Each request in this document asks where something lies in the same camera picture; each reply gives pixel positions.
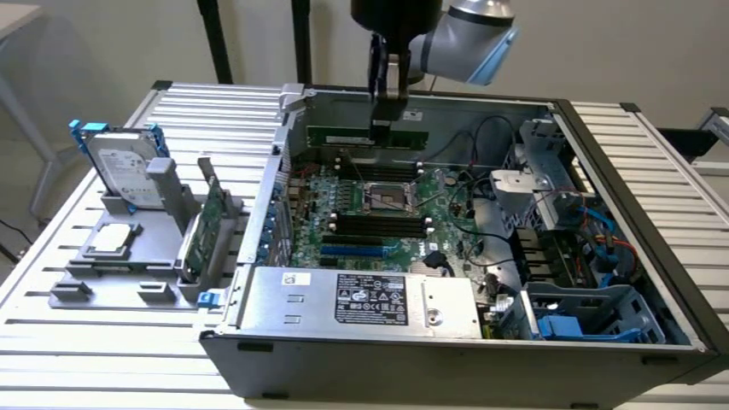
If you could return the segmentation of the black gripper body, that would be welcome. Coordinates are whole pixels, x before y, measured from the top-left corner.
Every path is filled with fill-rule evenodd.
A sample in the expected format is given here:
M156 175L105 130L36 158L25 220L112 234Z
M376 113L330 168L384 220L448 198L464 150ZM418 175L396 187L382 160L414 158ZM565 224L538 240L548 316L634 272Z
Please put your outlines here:
M434 29L441 0L352 0L350 17L369 32L386 40L409 43Z

